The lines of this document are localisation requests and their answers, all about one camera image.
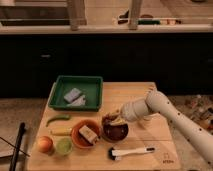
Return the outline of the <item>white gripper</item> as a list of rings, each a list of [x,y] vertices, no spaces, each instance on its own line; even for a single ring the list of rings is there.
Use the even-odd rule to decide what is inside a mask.
[[[118,116],[121,113],[121,117],[128,122],[134,122],[146,118],[152,114],[152,110],[148,107],[144,99],[138,99],[125,103],[120,110],[115,110],[109,113],[109,116]],[[113,120],[110,122],[111,126],[125,125],[124,120]]]

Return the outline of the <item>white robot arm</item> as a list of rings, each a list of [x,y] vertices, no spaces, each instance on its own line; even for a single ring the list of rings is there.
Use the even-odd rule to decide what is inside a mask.
[[[213,135],[178,111],[168,97],[158,90],[148,92],[145,98],[125,103],[110,124],[116,126],[125,122],[135,122],[155,113],[170,120],[213,167]]]

